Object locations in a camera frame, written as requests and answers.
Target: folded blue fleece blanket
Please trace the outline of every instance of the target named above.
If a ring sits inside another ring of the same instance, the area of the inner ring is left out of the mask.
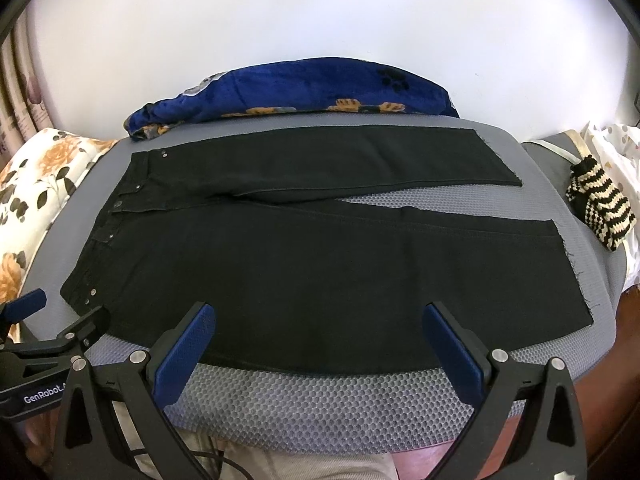
[[[207,77],[178,97],[146,104],[124,128],[133,139],[153,139],[181,123],[319,111],[459,116],[447,91],[420,76],[369,61],[321,57]]]

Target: metal pivot bolt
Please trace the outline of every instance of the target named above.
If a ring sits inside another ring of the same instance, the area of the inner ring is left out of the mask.
[[[509,354],[507,354],[507,352],[505,352],[501,348],[496,348],[493,352],[491,352],[491,357],[493,357],[499,363],[503,363],[509,358]]]
[[[145,359],[146,359],[146,352],[144,350],[136,350],[135,352],[132,352],[132,354],[129,356],[129,361],[131,361],[134,364],[141,363]]]
[[[551,365],[556,370],[564,370],[564,361],[562,361],[559,357],[554,357],[551,359]]]
[[[82,358],[76,359],[74,361],[74,363],[71,365],[71,367],[76,371],[79,372],[80,370],[82,370],[84,367],[86,366],[86,361]]]

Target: beige curtain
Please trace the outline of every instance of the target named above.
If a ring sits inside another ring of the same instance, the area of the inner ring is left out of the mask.
[[[52,124],[31,62],[25,10],[0,47],[0,170],[47,127]]]

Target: black and white knitted item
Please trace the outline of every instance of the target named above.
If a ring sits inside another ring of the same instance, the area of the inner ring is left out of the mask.
[[[575,215],[610,251],[618,248],[636,224],[629,200],[591,155],[571,167],[566,197]]]

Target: gray mesh surface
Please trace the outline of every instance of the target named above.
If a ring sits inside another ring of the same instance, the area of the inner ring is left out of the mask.
[[[607,270],[591,232],[568,211],[545,175],[506,132],[484,124],[427,116],[309,114],[182,126],[149,142],[124,140],[97,164],[62,211],[38,252],[24,290],[43,288],[47,307],[28,319],[38,338],[55,336],[76,319],[60,298],[98,210],[124,173],[131,152],[209,137],[309,125],[406,124],[473,128],[523,181],[522,188],[455,186],[404,190],[350,199],[372,205],[522,219],[553,219],[594,319],[559,340],[518,350],[519,360],[543,363],[558,355],[573,377],[597,362],[615,338]],[[91,362],[123,360],[137,346],[104,336]],[[318,454],[395,452],[451,440],[470,414],[440,370],[326,378],[198,365],[176,404],[166,409],[177,426],[281,452]]]

